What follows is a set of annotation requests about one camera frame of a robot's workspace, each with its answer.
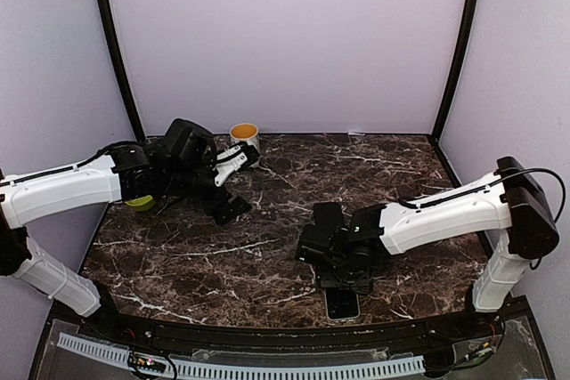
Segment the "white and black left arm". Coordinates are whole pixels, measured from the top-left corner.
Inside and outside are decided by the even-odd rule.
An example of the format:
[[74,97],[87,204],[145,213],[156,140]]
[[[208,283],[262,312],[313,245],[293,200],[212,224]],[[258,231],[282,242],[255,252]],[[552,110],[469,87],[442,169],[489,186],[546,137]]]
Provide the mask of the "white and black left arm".
[[119,141],[75,164],[1,179],[1,274],[23,280],[77,315],[107,341],[126,332],[106,287],[49,255],[27,224],[82,206],[151,197],[196,197],[204,213],[226,225],[250,210],[225,182],[259,159],[257,147],[238,141],[219,150],[213,134],[177,118],[166,133],[144,142]]

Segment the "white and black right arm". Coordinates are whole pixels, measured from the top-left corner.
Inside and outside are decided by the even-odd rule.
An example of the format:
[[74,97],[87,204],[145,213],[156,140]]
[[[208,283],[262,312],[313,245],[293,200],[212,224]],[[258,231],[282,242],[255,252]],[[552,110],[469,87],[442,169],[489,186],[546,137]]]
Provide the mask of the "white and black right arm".
[[367,295],[382,262],[424,245],[473,232],[496,230],[499,242],[481,276],[471,286],[467,309],[454,330],[472,339],[489,323],[533,260],[549,255],[560,241],[542,186],[513,157],[498,159],[496,170],[462,187],[424,198],[366,206],[345,220],[337,202],[313,206],[296,258],[316,269],[318,287]]

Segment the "black phone case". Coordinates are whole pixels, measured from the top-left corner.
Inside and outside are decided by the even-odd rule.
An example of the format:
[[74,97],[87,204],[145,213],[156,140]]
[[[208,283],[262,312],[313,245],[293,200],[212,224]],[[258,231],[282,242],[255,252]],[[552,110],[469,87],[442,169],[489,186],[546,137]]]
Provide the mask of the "black phone case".
[[314,204],[313,219],[316,226],[327,231],[334,231],[345,226],[342,206],[338,202]]

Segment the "silver edged smartphone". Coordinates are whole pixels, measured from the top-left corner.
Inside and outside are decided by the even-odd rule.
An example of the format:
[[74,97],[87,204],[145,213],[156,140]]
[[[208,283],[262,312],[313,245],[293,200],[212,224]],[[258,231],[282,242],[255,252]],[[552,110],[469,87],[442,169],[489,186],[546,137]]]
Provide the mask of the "silver edged smartphone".
[[356,319],[360,315],[358,295],[352,290],[326,288],[325,305],[327,318],[332,321]]

